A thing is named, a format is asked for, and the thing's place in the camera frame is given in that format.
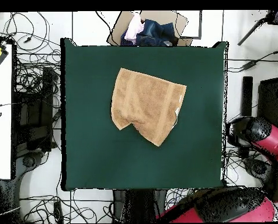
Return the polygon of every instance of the blue cloth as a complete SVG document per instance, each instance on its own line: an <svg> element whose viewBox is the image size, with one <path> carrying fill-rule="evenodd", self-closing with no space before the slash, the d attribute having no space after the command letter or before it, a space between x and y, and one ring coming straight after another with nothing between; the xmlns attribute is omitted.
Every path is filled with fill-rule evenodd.
<svg viewBox="0 0 278 224"><path fill-rule="evenodd" d="M136 35L137 46L166 46L164 41L175 43L173 23L160 25L154 20L145 20L144 29Z"/></svg>
<svg viewBox="0 0 278 224"><path fill-rule="evenodd" d="M127 30L124 31L123 35L121 35L120 46L135 46L132 41L124 39L124 36L126 35L126 33L127 33Z"/></svg>

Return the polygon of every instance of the tan towel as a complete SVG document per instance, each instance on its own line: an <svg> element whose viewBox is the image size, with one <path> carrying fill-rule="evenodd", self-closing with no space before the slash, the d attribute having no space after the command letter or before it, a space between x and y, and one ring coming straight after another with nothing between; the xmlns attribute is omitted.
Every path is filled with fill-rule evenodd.
<svg viewBox="0 0 278 224"><path fill-rule="evenodd" d="M176 123L186 86L121 68L112 96L112 120L119 130L133 124L160 146Z"/></svg>

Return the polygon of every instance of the tripod leg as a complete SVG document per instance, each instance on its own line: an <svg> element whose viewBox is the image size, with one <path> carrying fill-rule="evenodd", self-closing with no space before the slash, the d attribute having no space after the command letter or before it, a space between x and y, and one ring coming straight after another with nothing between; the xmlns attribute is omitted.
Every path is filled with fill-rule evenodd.
<svg viewBox="0 0 278 224"><path fill-rule="evenodd" d="M263 18L263 19L259 20L258 22L256 22L255 25L253 26L253 28L251 28L250 31L247 32L247 34L238 43L238 46L243 44L243 42L255 31L255 29L257 29L260 25L264 24L265 22L266 22L266 18Z"/></svg>

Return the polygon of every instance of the green mat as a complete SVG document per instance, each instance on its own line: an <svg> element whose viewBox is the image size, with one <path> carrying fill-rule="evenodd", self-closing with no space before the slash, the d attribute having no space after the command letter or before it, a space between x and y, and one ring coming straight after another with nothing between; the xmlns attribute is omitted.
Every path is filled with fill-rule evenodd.
<svg viewBox="0 0 278 224"><path fill-rule="evenodd" d="M225 47L77 47L61 39L62 189L220 186ZM187 85L160 147L112 122L120 68Z"/></svg>

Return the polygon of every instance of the cardboard box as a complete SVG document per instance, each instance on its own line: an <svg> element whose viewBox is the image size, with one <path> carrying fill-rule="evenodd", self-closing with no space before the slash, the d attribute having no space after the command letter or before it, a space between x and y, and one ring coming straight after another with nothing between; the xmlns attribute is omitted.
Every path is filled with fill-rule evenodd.
<svg viewBox="0 0 278 224"><path fill-rule="evenodd" d="M170 10L142 10L140 13L142 20L154 20L158 22L160 25L164 25L167 23L172 22L174 26L174 32L175 36L179 38L179 35L182 34L186 24L187 19L180 15L176 14L173 11ZM112 30L112 37L113 40L120 45L120 38L124 31L127 30L128 25L130 24L131 20L133 18L133 14L130 11L121 11L116 23L114 25L114 28ZM116 46L115 42L113 42L111 35L108 36L107 42L113 46ZM192 42L191 38L184 38L180 39L178 42L178 46L190 46Z"/></svg>

